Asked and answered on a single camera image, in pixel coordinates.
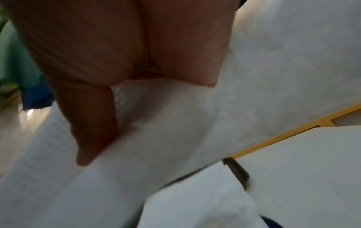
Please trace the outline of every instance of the wrinkled skin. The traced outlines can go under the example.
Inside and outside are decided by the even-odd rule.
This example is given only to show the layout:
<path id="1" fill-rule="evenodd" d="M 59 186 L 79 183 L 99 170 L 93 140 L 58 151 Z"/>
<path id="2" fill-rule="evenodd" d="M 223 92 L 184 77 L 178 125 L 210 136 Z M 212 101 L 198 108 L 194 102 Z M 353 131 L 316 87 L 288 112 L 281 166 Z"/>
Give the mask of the wrinkled skin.
<path id="1" fill-rule="evenodd" d="M 217 83 L 237 0 L 5 0 L 88 165 L 118 134 L 110 86 Z"/>

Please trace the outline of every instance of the dark blue object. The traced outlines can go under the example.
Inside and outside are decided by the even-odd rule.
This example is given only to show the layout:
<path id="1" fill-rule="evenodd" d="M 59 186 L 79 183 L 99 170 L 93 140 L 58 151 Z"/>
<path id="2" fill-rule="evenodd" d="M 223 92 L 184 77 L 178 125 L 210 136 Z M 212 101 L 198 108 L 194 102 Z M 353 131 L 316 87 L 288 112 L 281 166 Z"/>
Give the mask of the dark blue object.
<path id="1" fill-rule="evenodd" d="M 51 106 L 54 101 L 53 93 L 43 76 L 39 78 L 39 83 L 35 87 L 20 87 L 20 90 L 23 110 L 45 108 Z"/>
<path id="2" fill-rule="evenodd" d="M 261 216 L 261 218 L 263 219 L 263 221 L 266 223 L 266 225 L 269 227 L 269 228 L 283 228 L 280 224 L 278 224 L 277 222 L 269 219 L 269 218 L 266 218 L 266 217 L 263 217 Z"/>

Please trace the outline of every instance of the floor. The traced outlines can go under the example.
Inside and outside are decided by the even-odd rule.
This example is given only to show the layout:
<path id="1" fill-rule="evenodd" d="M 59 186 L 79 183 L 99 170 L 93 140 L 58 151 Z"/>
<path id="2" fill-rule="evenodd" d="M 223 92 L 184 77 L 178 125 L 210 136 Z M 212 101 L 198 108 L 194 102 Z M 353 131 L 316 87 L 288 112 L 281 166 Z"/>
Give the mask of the floor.
<path id="1" fill-rule="evenodd" d="M 50 107 L 21 111 L 21 104 L 14 103 L 0 110 L 0 176 L 10 169 L 49 113 Z"/>

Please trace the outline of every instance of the wooden trim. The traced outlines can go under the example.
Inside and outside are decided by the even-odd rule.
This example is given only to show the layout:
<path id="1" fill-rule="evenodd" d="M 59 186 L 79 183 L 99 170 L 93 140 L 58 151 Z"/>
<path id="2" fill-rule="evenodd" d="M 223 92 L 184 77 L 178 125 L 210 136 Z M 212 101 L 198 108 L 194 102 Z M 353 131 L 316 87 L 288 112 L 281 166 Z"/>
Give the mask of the wooden trim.
<path id="1" fill-rule="evenodd" d="M 259 150 L 259 149 L 262 149 L 266 146 L 269 146 L 269 145 L 272 145 L 274 143 L 277 143 L 279 141 L 282 141 L 284 139 L 287 139 L 289 137 L 292 137 L 292 136 L 295 136 L 297 134 L 300 134 L 302 132 L 305 132 L 305 131 L 308 131 L 312 128 L 315 128 L 315 127 L 337 127 L 336 124 L 333 122 L 334 119 L 338 118 L 338 117 L 341 117 L 341 116 L 344 116 L 344 115 L 347 115 L 351 112 L 354 112 L 354 111 L 357 111 L 361 109 L 361 103 L 358 103 L 354 106 L 351 106 L 351 107 L 348 107 L 346 109 L 343 109 L 341 111 L 338 111 L 338 112 L 335 112 L 335 113 L 332 113 L 332 114 L 329 114 L 329 115 L 326 115 L 320 119 L 317 119 L 315 121 L 312 121 L 312 122 L 309 122 L 301 127 L 298 127 L 296 129 L 293 129 L 291 131 L 288 131 L 286 133 L 283 133 L 283 134 L 280 134 L 274 138 L 271 138 L 269 140 L 266 140 L 264 142 L 261 142 L 259 144 L 256 144 L 254 146 L 251 146 L 247 149 L 244 149 L 234 155 L 232 155 L 233 158 L 239 158 L 241 156 L 244 156 L 246 154 L 249 154 L 249 153 L 252 153 L 256 150 Z"/>

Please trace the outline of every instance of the green fabric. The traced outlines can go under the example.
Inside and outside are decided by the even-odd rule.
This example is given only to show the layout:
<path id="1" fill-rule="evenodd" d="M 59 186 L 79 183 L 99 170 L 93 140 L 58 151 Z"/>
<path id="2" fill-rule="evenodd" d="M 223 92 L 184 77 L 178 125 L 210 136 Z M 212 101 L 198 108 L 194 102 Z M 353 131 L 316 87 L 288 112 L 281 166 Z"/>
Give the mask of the green fabric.
<path id="1" fill-rule="evenodd" d="M 39 83 L 40 76 L 41 72 L 23 46 L 20 35 L 8 21 L 0 33 L 0 81 L 32 88 Z"/>

